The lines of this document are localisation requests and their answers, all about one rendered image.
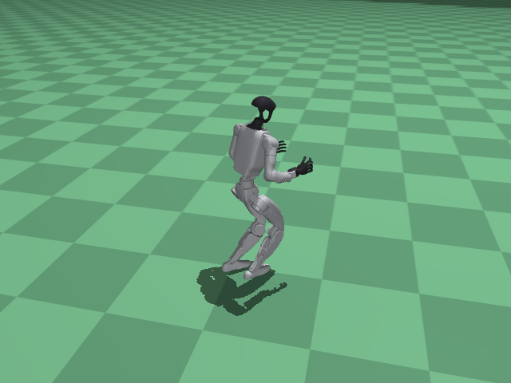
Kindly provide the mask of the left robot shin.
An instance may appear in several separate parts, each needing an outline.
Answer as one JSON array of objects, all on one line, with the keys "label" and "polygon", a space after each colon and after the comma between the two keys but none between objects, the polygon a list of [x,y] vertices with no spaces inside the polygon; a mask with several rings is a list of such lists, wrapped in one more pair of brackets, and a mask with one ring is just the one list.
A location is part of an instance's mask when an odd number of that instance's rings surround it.
[{"label": "left robot shin", "polygon": [[[236,248],[236,250],[230,257],[230,259],[229,259],[230,261],[228,260],[229,264],[236,263],[241,257],[244,256],[245,253],[250,251],[257,244],[257,242],[263,237],[264,233],[262,235],[254,235],[251,232],[251,227],[249,227],[245,231],[241,240],[238,242],[238,247]],[[236,261],[236,262],[234,262],[234,261]],[[230,263],[230,262],[232,262],[232,263]]]}]

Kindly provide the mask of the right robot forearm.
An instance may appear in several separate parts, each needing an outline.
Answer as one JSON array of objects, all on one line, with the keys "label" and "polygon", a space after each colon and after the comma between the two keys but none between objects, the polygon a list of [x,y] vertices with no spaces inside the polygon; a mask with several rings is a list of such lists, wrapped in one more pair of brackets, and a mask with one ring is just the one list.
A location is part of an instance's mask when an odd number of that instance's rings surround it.
[{"label": "right robot forearm", "polygon": [[292,172],[277,172],[273,171],[271,173],[271,178],[277,183],[280,184],[282,182],[290,182],[292,179],[296,177],[295,170]]}]

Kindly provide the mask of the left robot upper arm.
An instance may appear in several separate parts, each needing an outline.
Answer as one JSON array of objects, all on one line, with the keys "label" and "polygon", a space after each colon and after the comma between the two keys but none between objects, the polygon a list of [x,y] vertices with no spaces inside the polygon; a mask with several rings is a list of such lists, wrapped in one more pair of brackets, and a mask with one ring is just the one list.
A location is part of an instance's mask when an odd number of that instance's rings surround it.
[{"label": "left robot upper arm", "polygon": [[230,146],[230,149],[229,149],[229,156],[231,157],[231,159],[233,160],[233,157],[234,157],[234,152],[235,152],[235,147],[236,147],[236,140],[237,140],[237,136],[238,136],[238,132],[240,130],[240,127],[242,126],[243,124],[236,124],[234,126],[234,134],[233,134],[233,138],[232,138],[232,142],[231,142],[231,146]]}]

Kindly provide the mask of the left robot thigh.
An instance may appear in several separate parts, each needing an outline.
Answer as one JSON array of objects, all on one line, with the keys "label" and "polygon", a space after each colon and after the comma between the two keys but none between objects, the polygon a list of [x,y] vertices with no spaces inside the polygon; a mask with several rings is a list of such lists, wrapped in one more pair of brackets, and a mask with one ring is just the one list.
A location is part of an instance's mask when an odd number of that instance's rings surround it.
[{"label": "left robot thigh", "polygon": [[[231,191],[233,195],[238,199],[238,196],[236,195],[236,186],[234,186]],[[246,203],[244,203],[244,205],[249,210],[249,212],[255,216],[255,221],[251,225],[251,232],[254,235],[262,235],[265,232],[266,224],[264,215],[259,214],[250,205],[247,205]]]}]

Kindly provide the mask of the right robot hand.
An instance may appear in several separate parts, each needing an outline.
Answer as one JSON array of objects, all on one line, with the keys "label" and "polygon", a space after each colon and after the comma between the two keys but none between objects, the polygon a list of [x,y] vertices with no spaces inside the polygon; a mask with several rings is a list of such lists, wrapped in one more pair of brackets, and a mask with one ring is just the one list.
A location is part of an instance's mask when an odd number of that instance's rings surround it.
[{"label": "right robot hand", "polygon": [[[307,161],[306,163],[304,163],[306,159],[306,156],[303,158],[303,161],[301,162],[301,164],[298,165],[298,167],[293,167],[289,170],[287,170],[288,172],[292,172],[295,170],[296,172],[296,177],[299,176],[299,175],[305,175],[309,172],[312,172],[313,171],[313,161],[311,161],[311,158],[309,157],[309,161]],[[310,166],[310,167],[309,167]],[[309,170],[310,169],[310,170]],[[308,171],[309,170],[309,171]]]}]

